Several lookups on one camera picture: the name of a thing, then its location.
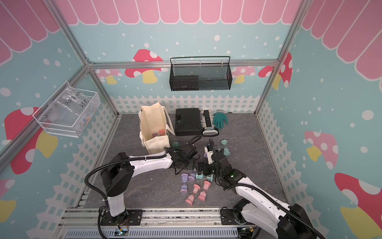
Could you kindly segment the cream canvas tote bag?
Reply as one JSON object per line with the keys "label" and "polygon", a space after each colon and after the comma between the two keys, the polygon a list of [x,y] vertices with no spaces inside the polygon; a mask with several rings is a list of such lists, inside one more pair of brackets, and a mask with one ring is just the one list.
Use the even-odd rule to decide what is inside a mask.
{"label": "cream canvas tote bag", "polygon": [[[149,154],[160,153],[165,147],[170,147],[169,134],[175,135],[167,109],[159,102],[151,106],[141,106],[138,113],[140,120],[140,134],[142,145]],[[158,133],[160,129],[166,130],[166,135],[152,137],[152,133]]]}

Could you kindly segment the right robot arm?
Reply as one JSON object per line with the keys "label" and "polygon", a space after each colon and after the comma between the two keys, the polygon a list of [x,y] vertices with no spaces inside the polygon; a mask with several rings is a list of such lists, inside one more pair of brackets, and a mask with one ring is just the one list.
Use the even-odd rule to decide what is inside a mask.
{"label": "right robot arm", "polygon": [[236,205],[238,221],[255,224],[276,239],[324,238],[302,206],[289,205],[259,188],[246,174],[231,166],[212,139],[206,149],[208,162],[200,163],[198,170],[205,175],[213,174],[217,185],[241,196]]}

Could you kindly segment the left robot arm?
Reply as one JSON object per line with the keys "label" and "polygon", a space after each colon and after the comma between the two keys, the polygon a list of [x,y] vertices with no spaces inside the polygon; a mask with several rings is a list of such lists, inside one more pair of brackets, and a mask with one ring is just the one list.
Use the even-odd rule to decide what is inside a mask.
{"label": "left robot arm", "polygon": [[[105,205],[100,207],[100,214],[111,217],[113,223],[125,222],[129,218],[124,203],[124,192],[127,189],[131,178],[158,169],[173,168],[176,174],[183,170],[193,168],[198,154],[195,143],[202,136],[193,137],[189,142],[181,146],[165,146],[163,150],[156,154],[144,156],[128,156],[122,152],[117,154],[110,163],[90,171],[84,179],[85,185],[99,193]],[[100,172],[105,191],[97,188],[89,182],[89,178]]]}

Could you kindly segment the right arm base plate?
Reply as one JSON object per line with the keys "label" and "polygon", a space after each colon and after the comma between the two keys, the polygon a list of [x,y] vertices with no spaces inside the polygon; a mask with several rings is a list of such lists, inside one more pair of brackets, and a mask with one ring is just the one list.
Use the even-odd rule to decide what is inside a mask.
{"label": "right arm base plate", "polygon": [[244,217],[233,208],[223,207],[220,209],[220,219],[222,225],[255,225],[244,220]]}

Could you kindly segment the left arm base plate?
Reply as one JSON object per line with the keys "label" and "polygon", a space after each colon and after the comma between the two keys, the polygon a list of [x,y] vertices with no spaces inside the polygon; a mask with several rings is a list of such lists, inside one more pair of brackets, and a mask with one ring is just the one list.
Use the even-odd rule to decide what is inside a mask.
{"label": "left arm base plate", "polygon": [[125,210],[118,216],[112,216],[110,211],[102,212],[100,217],[101,226],[139,226],[142,219],[143,210]]}

